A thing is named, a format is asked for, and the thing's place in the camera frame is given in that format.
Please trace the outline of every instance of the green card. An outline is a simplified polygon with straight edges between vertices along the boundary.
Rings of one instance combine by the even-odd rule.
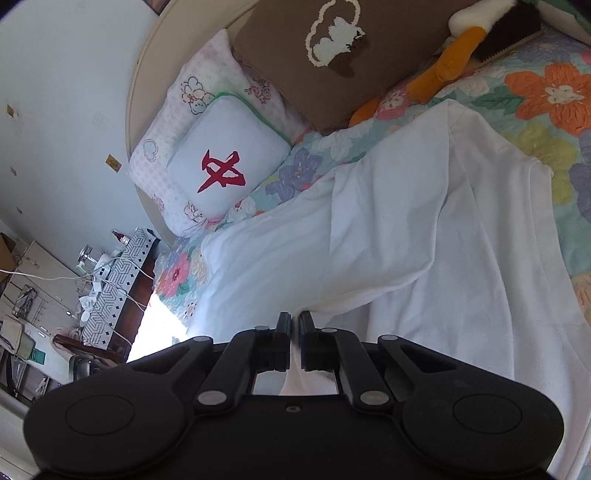
[[[44,365],[45,364],[45,352],[41,352],[40,350],[37,350],[36,348],[34,348],[32,354],[31,354],[30,360],[33,360],[35,363]]]

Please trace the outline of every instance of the screw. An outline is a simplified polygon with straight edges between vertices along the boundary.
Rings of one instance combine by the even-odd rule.
[[[361,402],[365,403],[366,405],[379,406],[388,403],[390,397],[379,390],[369,390],[367,392],[363,392],[360,396],[360,399]]]
[[[219,390],[207,390],[197,397],[198,402],[201,405],[207,405],[208,407],[214,407],[215,405],[221,405],[228,397],[224,392]]]

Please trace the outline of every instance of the purple flower pattern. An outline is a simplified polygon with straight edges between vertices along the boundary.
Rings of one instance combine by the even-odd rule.
[[[591,223],[591,130],[584,130],[579,137],[584,163],[574,164],[569,171],[570,182],[579,193],[577,206],[581,216]]]
[[[578,40],[550,30],[517,51],[517,58],[523,62],[547,61],[570,63],[573,53],[581,53],[589,47]]]
[[[286,165],[279,169],[279,180],[265,186],[265,193],[267,195],[276,193],[282,202],[291,200],[296,196],[296,192],[303,192],[310,187],[321,163],[321,156],[310,155],[307,149],[302,148],[295,154],[293,165]]]

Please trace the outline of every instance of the pink floral pillowcase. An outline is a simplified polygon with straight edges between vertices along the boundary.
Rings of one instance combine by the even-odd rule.
[[[152,198],[179,237],[201,234],[207,220],[170,178],[166,165],[195,120],[222,92],[239,95],[292,142],[308,128],[268,81],[241,68],[227,31],[220,30],[183,66],[129,161],[131,180]]]

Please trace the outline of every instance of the pillow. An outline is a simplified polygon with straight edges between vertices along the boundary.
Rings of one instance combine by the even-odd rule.
[[[166,225],[177,236],[198,235],[206,219],[170,179],[166,165],[193,122],[220,92],[242,95],[292,141],[309,126],[284,104],[267,80],[240,67],[232,57],[228,33],[219,31],[183,66],[129,161],[131,180],[155,201]]]
[[[242,100],[214,100],[170,159],[168,172],[208,220],[221,220],[252,193],[291,147]]]
[[[476,0],[261,0],[234,42],[318,130],[418,70]]]
[[[567,0],[525,0],[538,6],[542,20],[577,40],[591,45],[591,22]]]

